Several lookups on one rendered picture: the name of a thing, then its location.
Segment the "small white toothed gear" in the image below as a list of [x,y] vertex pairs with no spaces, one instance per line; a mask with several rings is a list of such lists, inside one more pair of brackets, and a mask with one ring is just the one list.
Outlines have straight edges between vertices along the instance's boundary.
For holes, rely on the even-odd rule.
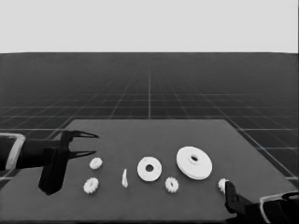
[[178,188],[179,188],[178,181],[172,176],[168,177],[165,180],[164,185],[165,185],[166,190],[170,193],[176,193],[178,191]]
[[99,157],[96,157],[91,160],[90,168],[93,170],[96,170],[96,169],[100,168],[102,166],[102,164],[103,164],[102,159]]
[[218,188],[221,192],[225,193],[225,183],[229,181],[228,179],[226,178],[222,178],[219,183],[218,183]]
[[86,193],[91,194],[94,193],[99,186],[99,181],[95,177],[89,178],[85,184],[83,185],[83,189]]

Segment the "large thick white disc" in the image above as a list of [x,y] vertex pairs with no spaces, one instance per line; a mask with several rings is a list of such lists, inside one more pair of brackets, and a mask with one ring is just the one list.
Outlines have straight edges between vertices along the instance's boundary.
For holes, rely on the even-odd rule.
[[208,155],[198,147],[182,147],[178,150],[176,162],[179,170],[194,180],[207,179],[213,165]]

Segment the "white round carrier with pins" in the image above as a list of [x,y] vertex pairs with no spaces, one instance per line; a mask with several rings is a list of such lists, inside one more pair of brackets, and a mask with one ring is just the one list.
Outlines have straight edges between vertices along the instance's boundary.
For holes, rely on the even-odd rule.
[[154,157],[144,157],[137,165],[137,173],[143,181],[153,182],[162,174],[162,165]]

